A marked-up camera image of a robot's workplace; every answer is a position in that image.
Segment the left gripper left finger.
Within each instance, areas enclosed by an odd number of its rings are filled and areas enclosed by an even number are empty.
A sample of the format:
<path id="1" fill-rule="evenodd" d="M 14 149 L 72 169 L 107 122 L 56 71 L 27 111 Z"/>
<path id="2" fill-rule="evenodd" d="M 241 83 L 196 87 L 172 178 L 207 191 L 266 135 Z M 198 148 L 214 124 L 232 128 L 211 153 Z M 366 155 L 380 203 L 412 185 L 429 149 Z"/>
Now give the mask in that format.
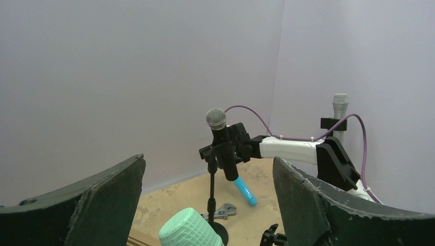
<path id="1" fill-rule="evenodd" d="M 57 190 L 1 207 L 1 245 L 126 245 L 146 161 L 134 155 Z"/>

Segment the black handheld microphone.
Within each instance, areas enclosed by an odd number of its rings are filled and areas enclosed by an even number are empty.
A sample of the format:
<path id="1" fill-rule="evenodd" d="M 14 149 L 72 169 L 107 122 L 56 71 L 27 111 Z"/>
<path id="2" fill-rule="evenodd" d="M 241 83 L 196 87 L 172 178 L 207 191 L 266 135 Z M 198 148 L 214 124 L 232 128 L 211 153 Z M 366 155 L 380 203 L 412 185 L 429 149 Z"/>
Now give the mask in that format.
<path id="1" fill-rule="evenodd" d="M 228 181 L 236 181 L 239 173 L 235 164 L 232 143 L 227 129 L 226 113 L 221 108 L 212 108 L 206 114 L 206 123 L 212 131 L 212 146 L 219 147 L 216 155 L 218 164 L 224 170 Z"/>

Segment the blue microphone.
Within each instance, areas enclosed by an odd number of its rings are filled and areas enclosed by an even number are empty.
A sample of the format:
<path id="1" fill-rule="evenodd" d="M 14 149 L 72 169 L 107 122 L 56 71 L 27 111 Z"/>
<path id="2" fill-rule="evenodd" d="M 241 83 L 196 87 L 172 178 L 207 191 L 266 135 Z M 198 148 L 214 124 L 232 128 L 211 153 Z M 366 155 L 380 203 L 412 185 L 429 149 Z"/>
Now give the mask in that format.
<path id="1" fill-rule="evenodd" d="M 257 199 L 252 193 L 252 191 L 248 188 L 248 186 L 243 181 L 242 177 L 239 176 L 234 182 L 234 185 L 244 197 L 244 199 L 248 202 L 251 207 L 255 207 L 257 205 Z"/>

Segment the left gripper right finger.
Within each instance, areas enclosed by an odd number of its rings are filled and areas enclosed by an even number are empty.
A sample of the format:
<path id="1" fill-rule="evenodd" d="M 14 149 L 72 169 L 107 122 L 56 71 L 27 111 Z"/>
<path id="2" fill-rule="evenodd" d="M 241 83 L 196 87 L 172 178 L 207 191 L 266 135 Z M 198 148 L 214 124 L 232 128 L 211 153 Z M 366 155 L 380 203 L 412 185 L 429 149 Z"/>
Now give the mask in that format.
<path id="1" fill-rule="evenodd" d="M 279 157 L 272 174 L 289 245 L 434 245 L 432 214 L 359 198 Z"/>

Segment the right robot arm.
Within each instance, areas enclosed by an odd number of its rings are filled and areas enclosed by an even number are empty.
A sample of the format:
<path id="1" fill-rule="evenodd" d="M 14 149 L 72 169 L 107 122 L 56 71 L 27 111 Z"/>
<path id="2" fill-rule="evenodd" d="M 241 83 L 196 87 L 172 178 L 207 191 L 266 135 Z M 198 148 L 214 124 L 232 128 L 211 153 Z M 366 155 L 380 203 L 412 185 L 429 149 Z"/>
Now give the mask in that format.
<path id="1" fill-rule="evenodd" d="M 359 198 L 380 203 L 364 185 L 362 172 L 356 170 L 336 137 L 328 136 L 319 141 L 285 140 L 265 135 L 251 138 L 241 122 L 229 126 L 228 132 L 236 163 L 274 157 L 309 163 L 317 166 L 318 179 Z"/>

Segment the black round-base mic stand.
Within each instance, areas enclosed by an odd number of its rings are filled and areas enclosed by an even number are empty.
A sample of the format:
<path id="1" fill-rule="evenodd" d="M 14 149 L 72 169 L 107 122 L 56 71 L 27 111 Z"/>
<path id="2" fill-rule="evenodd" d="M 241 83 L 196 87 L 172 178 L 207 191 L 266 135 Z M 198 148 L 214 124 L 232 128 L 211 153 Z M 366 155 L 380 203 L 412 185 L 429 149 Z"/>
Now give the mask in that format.
<path id="1" fill-rule="evenodd" d="M 223 245 L 228 245 L 229 235 L 225 227 L 214 221 L 214 213 L 216 211 L 216 201 L 214 197 L 214 184 L 215 174 L 218 169 L 217 157 L 228 153 L 231 150 L 231 144 L 229 142 L 222 143 L 217 146 L 206 146 L 199 150 L 201 159 L 203 159 L 208 165 L 208 173 L 210 174 L 210 197 L 207 203 L 208 223 L 213 230 L 220 236 Z"/>

